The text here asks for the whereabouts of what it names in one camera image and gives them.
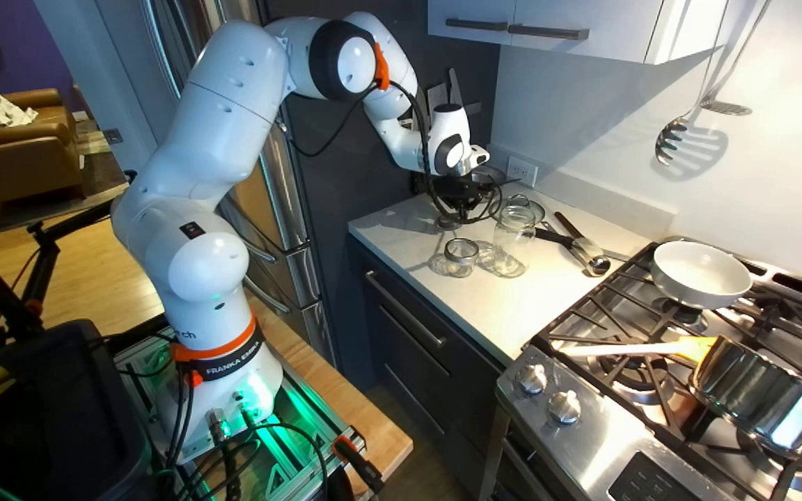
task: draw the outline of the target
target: pot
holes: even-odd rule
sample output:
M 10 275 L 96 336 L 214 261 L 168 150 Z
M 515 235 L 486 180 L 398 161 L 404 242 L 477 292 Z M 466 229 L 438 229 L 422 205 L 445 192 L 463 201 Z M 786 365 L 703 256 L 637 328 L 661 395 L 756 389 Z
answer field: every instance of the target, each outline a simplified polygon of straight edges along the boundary
M 802 452 L 802 375 L 747 345 L 715 340 L 690 375 L 695 395 L 780 457 Z
M 749 269 L 732 254 L 688 239 L 654 249 L 651 279 L 690 310 L 722 310 L 753 290 Z

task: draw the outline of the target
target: slotted spatula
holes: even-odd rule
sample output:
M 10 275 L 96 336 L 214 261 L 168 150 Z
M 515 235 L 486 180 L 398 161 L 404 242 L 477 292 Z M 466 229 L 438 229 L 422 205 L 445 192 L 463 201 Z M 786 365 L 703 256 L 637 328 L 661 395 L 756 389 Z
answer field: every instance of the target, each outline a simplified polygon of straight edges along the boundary
M 747 107 L 720 100 L 720 91 L 732 77 L 749 40 L 766 18 L 768 2 L 771 0 L 757 0 L 745 29 L 739 31 L 736 45 L 710 55 L 697 102 L 682 118 L 661 127 L 654 139 L 654 158 L 661 166 L 667 166 L 663 172 L 678 179 L 700 175 L 728 153 L 731 136 L 715 127 L 703 127 L 697 121 L 703 112 L 736 118 L 749 115 Z

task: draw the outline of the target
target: white wall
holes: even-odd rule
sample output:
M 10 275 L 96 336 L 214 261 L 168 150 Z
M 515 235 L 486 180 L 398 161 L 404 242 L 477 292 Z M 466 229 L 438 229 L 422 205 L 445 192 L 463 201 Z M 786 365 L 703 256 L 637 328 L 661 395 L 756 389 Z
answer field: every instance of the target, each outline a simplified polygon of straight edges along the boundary
M 753 115 L 700 121 L 728 134 L 724 158 L 672 175 L 651 146 L 697 100 L 706 62 L 642 66 L 504 47 L 493 148 L 537 161 L 537 190 L 580 175 L 674 212 L 672 235 L 802 275 L 802 0 L 771 2 L 722 91 Z

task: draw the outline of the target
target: white countertop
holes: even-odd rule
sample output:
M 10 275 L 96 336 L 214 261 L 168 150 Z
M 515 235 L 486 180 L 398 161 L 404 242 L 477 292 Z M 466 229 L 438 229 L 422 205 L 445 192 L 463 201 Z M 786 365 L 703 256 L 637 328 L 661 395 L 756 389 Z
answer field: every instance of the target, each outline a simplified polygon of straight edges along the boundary
M 540 201 L 548 214 L 565 212 L 586 236 L 607 251 L 632 256 L 650 242 L 582 208 L 534 192 L 525 196 Z M 522 354 L 527 340 L 601 282 L 589 279 L 568 251 L 547 239 L 515 244 L 512 254 L 527 265 L 519 279 L 498 279 L 483 267 L 466 279 L 441 275 L 430 269 L 430 258 L 444 229 L 436 226 L 436 208 L 423 196 L 360 218 L 348 232 L 504 365 Z M 458 236 L 493 242 L 493 221 L 463 226 Z

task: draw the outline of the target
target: dark cabinet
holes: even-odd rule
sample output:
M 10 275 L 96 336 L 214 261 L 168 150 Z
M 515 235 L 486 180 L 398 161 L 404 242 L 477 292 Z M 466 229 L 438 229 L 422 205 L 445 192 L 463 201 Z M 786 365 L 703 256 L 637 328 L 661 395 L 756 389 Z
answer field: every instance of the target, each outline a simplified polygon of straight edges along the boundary
M 360 261 L 381 381 L 411 406 L 450 471 L 477 496 L 501 361 L 365 249 Z

